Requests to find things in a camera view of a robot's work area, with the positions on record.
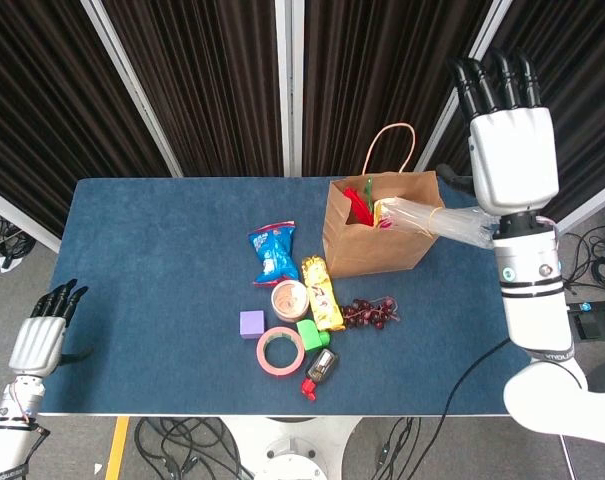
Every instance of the grape cluster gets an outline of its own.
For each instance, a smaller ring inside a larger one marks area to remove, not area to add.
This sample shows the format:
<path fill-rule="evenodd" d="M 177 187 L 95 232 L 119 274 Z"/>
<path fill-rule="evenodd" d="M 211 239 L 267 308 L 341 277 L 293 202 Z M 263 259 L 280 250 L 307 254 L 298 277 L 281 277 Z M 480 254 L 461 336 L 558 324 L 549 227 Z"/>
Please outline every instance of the grape cluster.
<path fill-rule="evenodd" d="M 399 321 L 398 304 L 393 297 L 383 297 L 372 302 L 356 298 L 351 305 L 340 307 L 344 324 L 348 328 L 373 325 L 382 330 L 390 319 Z"/>

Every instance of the purple block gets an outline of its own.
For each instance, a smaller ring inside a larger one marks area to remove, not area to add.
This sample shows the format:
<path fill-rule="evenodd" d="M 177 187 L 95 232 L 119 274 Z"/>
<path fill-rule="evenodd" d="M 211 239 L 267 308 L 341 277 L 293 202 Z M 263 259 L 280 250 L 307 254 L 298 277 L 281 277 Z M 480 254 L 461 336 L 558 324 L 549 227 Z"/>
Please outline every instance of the purple block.
<path fill-rule="evenodd" d="M 264 312 L 240 312 L 240 336 L 244 339 L 260 338 L 264 333 Z"/>

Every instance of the blue tabletop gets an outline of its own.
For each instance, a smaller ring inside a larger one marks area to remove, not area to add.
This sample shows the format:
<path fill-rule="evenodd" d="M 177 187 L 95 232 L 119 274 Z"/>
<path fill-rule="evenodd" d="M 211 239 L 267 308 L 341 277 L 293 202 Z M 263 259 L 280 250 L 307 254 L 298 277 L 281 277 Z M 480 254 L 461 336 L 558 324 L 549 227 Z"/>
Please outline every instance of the blue tabletop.
<path fill-rule="evenodd" d="M 402 321 L 332 334 L 340 356 L 309 402 L 304 369 L 270 377 L 239 312 L 280 325 L 247 233 L 295 220 L 293 257 L 323 255 L 328 178 L 90 179 L 78 184 L 52 285 L 90 291 L 65 352 L 91 357 L 47 378 L 43 413 L 431 415 L 461 373 L 507 336 L 493 253 L 439 238 L 411 271 L 334 280 L 341 304 L 394 296 Z M 473 203 L 440 184 L 448 207 Z M 286 346 L 272 353 L 285 356 Z M 508 345 L 460 387 L 450 413 L 503 414 L 527 363 Z"/>

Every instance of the plastic bag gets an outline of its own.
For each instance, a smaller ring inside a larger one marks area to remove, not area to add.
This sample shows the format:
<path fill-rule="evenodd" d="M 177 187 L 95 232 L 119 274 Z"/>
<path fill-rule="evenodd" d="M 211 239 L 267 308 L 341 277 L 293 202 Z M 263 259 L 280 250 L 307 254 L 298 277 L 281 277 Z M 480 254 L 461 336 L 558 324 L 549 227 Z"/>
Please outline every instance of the plastic bag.
<path fill-rule="evenodd" d="M 265 225 L 249 234 L 249 241 L 262 262 L 262 273 L 253 285 L 272 287 L 283 280 L 298 280 L 299 274 L 291 259 L 295 222 Z"/>
<path fill-rule="evenodd" d="M 384 198 L 375 202 L 375 226 L 392 230 L 420 231 L 468 243 L 481 248 L 493 248 L 493 232 L 499 218 L 480 207 L 439 208 L 403 198 Z"/>

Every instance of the blue snack bag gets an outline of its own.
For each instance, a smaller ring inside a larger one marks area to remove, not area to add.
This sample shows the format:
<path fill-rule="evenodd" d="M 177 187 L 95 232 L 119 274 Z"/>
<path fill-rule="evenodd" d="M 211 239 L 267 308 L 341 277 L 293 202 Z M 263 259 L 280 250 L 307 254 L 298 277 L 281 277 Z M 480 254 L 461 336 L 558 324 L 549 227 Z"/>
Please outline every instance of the blue snack bag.
<path fill-rule="evenodd" d="M 257 287 L 272 287 L 282 280 L 298 280 L 298 269 L 291 259 L 295 222 L 265 225 L 249 234 L 249 242 L 262 262 L 262 273 L 255 279 Z"/>

